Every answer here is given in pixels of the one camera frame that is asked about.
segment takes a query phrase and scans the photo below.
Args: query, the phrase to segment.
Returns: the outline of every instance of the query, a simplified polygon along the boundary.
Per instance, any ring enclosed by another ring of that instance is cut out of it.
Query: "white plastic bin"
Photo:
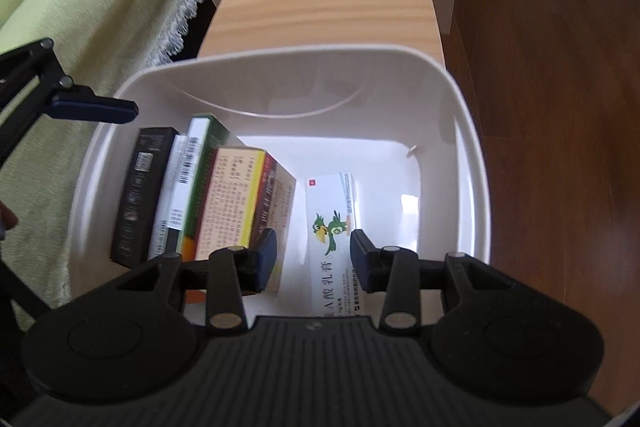
[[[250,321],[310,312],[309,177],[351,172],[356,217],[379,247],[412,248],[424,259],[465,251],[489,261],[478,136],[455,81],[424,54],[324,45],[220,55],[142,71],[116,96],[135,100],[140,115],[100,124],[84,158],[69,225],[73,296],[124,271],[109,260],[110,245],[138,128],[186,131],[196,112],[212,112],[247,145],[267,149],[298,181],[280,291],[245,297]],[[383,295],[366,297],[376,321]],[[442,313],[436,292],[423,291],[422,304],[423,322]]]

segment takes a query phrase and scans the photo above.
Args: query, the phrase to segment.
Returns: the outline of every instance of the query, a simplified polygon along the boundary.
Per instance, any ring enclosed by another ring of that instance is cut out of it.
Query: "yellow stripe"
[[[244,221],[240,229],[240,245],[249,248],[249,240],[251,240],[251,229],[254,225],[255,205],[258,199],[258,188],[260,187],[260,178],[262,177],[262,169],[264,168],[264,151],[257,151],[255,155],[254,172],[249,185],[249,192],[246,196],[246,206],[244,208]]]

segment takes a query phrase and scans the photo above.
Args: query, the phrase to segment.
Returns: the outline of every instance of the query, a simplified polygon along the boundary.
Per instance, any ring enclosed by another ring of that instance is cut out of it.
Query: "dark brown wood floor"
[[[492,264],[598,325],[592,394],[618,413],[640,399],[640,0],[456,0],[454,18]]]

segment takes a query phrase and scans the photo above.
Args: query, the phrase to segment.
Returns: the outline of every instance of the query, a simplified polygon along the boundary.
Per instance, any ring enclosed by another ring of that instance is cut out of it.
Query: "parrot beak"
[[[326,243],[326,227],[320,227],[320,229],[316,230],[314,233],[316,234],[316,237],[318,238],[318,241],[320,241],[320,243]]]

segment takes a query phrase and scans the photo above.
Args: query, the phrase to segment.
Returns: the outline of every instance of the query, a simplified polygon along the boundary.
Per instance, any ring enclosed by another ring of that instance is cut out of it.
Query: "black box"
[[[138,133],[111,242],[111,260],[128,268],[146,261],[171,147],[172,127],[144,127]]]

